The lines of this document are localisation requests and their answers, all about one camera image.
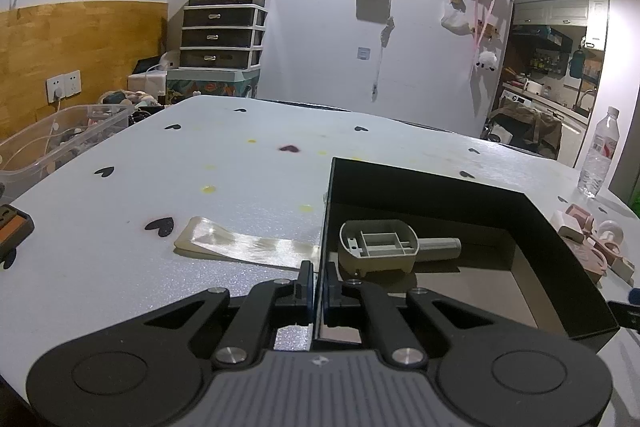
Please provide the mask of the clear plastic water bottle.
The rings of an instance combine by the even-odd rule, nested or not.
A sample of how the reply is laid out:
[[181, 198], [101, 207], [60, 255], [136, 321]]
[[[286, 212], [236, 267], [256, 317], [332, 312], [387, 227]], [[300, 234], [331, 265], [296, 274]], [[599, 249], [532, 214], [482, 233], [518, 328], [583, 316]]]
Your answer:
[[596, 131], [578, 178], [578, 191], [587, 197], [596, 197], [603, 186], [616, 151], [620, 130], [618, 130], [620, 111], [613, 106], [608, 108], [606, 116], [597, 124]]

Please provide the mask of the orange black device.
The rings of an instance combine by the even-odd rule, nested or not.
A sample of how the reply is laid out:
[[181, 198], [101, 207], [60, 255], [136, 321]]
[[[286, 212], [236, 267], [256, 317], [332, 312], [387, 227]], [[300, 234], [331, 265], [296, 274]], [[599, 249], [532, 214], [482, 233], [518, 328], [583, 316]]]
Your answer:
[[34, 221], [28, 213], [11, 205], [0, 207], [0, 255], [7, 254], [20, 245], [35, 230]]

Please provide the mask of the beige plastic scoop tool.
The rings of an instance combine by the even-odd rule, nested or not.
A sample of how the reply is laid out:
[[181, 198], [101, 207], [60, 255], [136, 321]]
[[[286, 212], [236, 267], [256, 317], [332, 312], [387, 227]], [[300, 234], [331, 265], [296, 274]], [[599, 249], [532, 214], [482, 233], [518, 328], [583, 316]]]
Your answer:
[[338, 234], [338, 260], [350, 275], [402, 271], [410, 273], [416, 262], [457, 259], [461, 241], [454, 237], [420, 239], [400, 220], [350, 220]]

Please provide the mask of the clear plastic storage bin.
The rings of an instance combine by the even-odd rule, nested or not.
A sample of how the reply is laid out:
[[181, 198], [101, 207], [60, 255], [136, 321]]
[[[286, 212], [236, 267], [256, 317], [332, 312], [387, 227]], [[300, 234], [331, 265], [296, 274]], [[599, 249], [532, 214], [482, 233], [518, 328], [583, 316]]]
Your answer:
[[55, 170], [129, 126], [134, 106], [64, 108], [1, 143], [1, 202], [11, 204]]

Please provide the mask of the black storage box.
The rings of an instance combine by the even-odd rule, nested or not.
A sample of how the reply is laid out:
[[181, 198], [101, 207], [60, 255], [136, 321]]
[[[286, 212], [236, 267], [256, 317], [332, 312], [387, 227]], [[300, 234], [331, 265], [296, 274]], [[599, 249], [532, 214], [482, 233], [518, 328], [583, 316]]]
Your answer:
[[599, 289], [546, 217], [505, 188], [344, 158], [332, 161], [320, 269], [349, 220], [399, 220], [421, 239], [459, 239], [459, 258], [378, 273], [391, 294], [414, 286], [601, 350], [618, 331]]

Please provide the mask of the white plush toy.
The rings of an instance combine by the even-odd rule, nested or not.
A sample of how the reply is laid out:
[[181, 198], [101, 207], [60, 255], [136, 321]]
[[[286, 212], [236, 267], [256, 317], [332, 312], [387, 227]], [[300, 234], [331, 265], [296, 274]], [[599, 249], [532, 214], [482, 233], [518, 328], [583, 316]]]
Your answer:
[[495, 72], [498, 67], [498, 57], [494, 52], [483, 51], [477, 55], [475, 67], [477, 69], [487, 69]]

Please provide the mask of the cream satin ribbon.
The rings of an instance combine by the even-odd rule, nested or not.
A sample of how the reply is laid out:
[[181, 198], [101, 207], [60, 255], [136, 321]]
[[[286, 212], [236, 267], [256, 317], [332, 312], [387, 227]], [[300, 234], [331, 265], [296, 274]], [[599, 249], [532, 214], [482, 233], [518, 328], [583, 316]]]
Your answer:
[[203, 217], [191, 218], [174, 246], [179, 253], [201, 258], [292, 270], [298, 269], [303, 261], [309, 261], [314, 273], [320, 268], [318, 245], [236, 233]]

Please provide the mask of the white wall power socket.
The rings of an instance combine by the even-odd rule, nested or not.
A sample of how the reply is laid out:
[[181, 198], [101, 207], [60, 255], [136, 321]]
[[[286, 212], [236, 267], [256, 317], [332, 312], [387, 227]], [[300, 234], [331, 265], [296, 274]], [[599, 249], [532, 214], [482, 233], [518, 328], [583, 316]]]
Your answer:
[[52, 104], [64, 98], [78, 95], [81, 92], [81, 75], [79, 70], [61, 74], [46, 80], [47, 101]]

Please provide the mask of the pink round holder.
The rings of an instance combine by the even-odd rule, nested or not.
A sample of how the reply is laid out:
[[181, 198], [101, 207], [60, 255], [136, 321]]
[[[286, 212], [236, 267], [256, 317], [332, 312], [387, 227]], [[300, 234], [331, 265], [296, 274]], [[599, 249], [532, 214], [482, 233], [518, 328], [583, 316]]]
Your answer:
[[594, 218], [593, 215], [585, 208], [582, 208], [576, 204], [569, 205], [565, 210], [567, 216], [573, 217], [582, 230], [590, 231], [593, 227]]

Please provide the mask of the white three drawer unit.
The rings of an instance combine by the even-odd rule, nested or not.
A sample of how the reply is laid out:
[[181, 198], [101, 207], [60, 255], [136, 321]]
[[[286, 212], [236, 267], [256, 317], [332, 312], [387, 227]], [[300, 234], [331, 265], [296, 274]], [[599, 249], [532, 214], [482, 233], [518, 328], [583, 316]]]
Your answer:
[[183, 10], [180, 65], [260, 69], [268, 12], [258, 4], [191, 5]]

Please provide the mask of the pink eyelash curler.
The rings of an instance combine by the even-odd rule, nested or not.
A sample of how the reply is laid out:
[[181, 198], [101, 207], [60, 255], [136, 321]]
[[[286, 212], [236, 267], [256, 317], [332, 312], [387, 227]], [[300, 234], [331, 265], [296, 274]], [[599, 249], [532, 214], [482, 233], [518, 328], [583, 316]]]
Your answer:
[[627, 284], [634, 283], [634, 264], [622, 253], [624, 231], [613, 220], [597, 224], [593, 217], [586, 219], [582, 231], [592, 248], [605, 260], [606, 265]]

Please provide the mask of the white usb charger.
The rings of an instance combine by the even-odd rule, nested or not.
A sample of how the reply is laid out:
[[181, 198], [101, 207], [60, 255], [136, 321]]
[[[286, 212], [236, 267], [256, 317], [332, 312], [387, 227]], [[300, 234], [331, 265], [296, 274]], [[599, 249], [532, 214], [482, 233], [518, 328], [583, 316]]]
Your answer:
[[565, 212], [556, 210], [551, 216], [550, 223], [562, 239], [569, 239], [577, 244], [581, 244], [585, 239], [584, 231], [582, 231], [578, 220]]

